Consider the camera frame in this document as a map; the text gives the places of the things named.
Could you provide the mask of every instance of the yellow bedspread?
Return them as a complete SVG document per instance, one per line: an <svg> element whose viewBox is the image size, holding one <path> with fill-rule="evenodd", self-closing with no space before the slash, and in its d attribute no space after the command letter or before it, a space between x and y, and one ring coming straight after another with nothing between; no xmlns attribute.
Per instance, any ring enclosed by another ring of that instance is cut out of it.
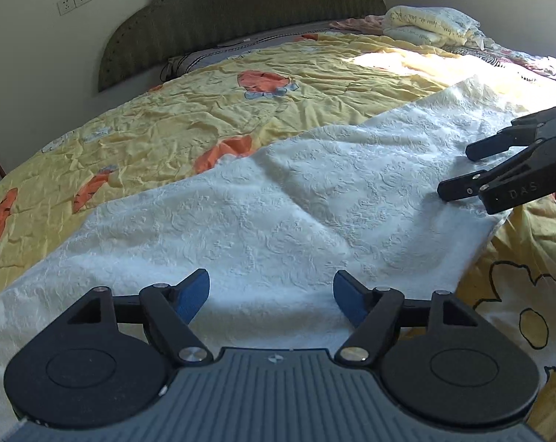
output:
<svg viewBox="0 0 556 442"><path fill-rule="evenodd" d="M529 111L556 104L555 83L531 84L473 57L386 37L315 38L233 57L154 88L53 141L7 175L0 182L0 291L64 242L98 204L205 171L223 154L248 155L317 126L359 124L475 72L491 75L494 90ZM492 306L501 303L480 300L500 301L496 281L516 279L556 297L552 286L537 283L541 274L556 280L550 199L515 210L458 294L503 330L508 322ZM544 326L538 329L532 316L525 324L541 342ZM556 355L546 360L554 369L531 422L556 440Z"/></svg>

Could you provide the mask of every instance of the headboard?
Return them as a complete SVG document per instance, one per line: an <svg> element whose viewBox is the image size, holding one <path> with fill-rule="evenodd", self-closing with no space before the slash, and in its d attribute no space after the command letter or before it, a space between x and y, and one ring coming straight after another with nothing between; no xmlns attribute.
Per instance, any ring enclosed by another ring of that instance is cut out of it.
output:
<svg viewBox="0 0 556 442"><path fill-rule="evenodd" d="M384 14L383 0L152 0L106 45L98 90L167 58L282 26Z"/></svg>

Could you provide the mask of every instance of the bed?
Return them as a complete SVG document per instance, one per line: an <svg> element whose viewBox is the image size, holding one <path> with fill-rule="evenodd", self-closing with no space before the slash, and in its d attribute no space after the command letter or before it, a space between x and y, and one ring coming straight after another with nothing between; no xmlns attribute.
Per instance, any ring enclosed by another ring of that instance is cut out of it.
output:
<svg viewBox="0 0 556 442"><path fill-rule="evenodd" d="M5 294L22 299L26 271L108 201L305 131L361 125L473 75L508 98L513 114L556 105L556 83L547 79L329 29L332 20L385 11L382 0L152 0L132 15L106 45L99 89L167 60L172 79L47 144L0 182L0 321L15 317ZM516 208L479 246L456 292L535 360L545 385L529 423L556 442L556 203L546 197ZM89 276L59 296L62 309L93 282ZM30 304L54 300L41 286L34 293ZM9 341L0 331L0 344L15 353L54 317L40 307L38 314ZM1 414L0 432L10 421Z"/></svg>

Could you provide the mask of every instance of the white embossed fabric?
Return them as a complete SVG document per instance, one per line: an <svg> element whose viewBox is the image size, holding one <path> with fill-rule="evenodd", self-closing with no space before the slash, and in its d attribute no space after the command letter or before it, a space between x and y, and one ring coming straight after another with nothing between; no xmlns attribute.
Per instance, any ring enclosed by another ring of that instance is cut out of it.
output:
<svg viewBox="0 0 556 442"><path fill-rule="evenodd" d="M94 286L137 294L206 268L211 295L191 327L214 352L335 350L351 331L333 300L339 269L408 298L454 290L502 215L477 198L444 203L436 186L473 171L466 144L520 111L473 78L362 126L313 129L99 206L0 294L0 435L15 422L9 359Z"/></svg>

